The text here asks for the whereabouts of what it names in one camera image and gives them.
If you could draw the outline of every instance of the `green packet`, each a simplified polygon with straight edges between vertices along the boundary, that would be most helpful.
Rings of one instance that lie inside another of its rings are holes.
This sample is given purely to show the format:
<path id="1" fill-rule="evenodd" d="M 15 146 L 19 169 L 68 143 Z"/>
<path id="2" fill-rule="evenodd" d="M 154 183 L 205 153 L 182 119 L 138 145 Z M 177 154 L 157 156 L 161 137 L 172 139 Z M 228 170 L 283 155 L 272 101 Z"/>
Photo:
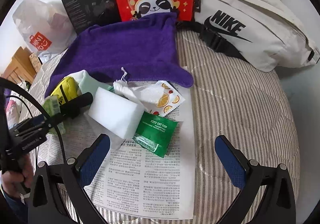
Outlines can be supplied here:
<path id="1" fill-rule="evenodd" d="M 55 114 L 60 113 L 60 105 L 59 105 L 59 101 L 58 101 L 58 95 L 53 95 L 53 96 L 46 97 L 42 107 L 44 108 L 44 110 L 47 111 L 49 116 L 53 116 Z M 66 133 L 66 129 L 64 127 L 63 122 L 59 123 L 57 125 L 57 127 L 60 130 L 60 133 L 62 135 Z M 54 134 L 54 135 L 57 134 L 57 132 L 55 131 L 54 128 L 51 128 L 49 130 L 49 133 Z"/>
<path id="2" fill-rule="evenodd" d="M 133 140 L 164 158 L 177 123 L 167 118 L 144 112 Z"/>

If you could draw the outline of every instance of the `white sponge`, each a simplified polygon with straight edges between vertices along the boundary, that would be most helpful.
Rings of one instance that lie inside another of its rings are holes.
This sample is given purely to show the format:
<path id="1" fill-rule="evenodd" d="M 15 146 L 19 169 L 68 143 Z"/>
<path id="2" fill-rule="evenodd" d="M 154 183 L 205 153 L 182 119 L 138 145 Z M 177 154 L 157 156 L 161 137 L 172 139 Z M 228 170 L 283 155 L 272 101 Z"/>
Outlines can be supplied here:
<path id="1" fill-rule="evenodd" d="M 144 107 L 98 88 L 88 115 L 123 139 L 132 138 L 141 120 Z"/>

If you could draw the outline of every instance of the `black product box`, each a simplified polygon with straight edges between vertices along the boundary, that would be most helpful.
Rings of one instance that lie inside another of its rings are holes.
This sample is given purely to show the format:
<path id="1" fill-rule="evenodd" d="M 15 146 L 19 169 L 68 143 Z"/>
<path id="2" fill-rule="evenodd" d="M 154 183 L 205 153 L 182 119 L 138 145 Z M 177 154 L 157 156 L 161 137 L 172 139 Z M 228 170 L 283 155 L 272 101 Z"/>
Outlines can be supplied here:
<path id="1" fill-rule="evenodd" d="M 69 19 L 79 34 L 88 27 L 120 22 L 116 0 L 62 0 Z"/>

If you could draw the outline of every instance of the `black buckle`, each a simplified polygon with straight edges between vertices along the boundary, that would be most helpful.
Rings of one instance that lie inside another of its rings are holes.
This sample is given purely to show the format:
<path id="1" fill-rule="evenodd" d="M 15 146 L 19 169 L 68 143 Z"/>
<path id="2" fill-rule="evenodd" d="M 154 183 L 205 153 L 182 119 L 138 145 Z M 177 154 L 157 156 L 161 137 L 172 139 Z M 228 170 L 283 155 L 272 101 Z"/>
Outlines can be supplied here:
<path id="1" fill-rule="evenodd" d="M 179 30 L 183 27 L 183 21 L 177 21 L 176 22 L 176 29 Z"/>
<path id="2" fill-rule="evenodd" d="M 312 60 L 313 56 L 315 55 L 315 52 L 314 51 L 311 51 L 310 52 L 310 55 L 308 57 L 308 61 Z"/>
<path id="3" fill-rule="evenodd" d="M 201 12 L 201 0 L 195 0 L 194 11 Z"/>
<path id="4" fill-rule="evenodd" d="M 214 52 L 223 52 L 219 51 L 219 47 L 221 46 L 221 43 L 225 41 L 225 39 L 219 33 L 208 28 L 206 25 L 202 25 L 199 37 Z"/>

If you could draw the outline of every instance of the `human hand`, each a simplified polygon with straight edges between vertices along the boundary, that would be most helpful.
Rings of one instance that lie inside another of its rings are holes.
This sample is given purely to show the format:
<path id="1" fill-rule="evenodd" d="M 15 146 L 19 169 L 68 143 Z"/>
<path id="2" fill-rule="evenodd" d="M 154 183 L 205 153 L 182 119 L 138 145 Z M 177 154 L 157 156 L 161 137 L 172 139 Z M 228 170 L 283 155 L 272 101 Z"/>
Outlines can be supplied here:
<path id="1" fill-rule="evenodd" d="M 24 181 L 24 185 L 27 188 L 30 188 L 32 179 L 33 169 L 30 161 L 30 156 L 25 155 L 22 173 L 6 171 L 1 175 L 2 188 L 10 197 L 20 198 L 20 194 L 17 191 L 16 184 Z"/>

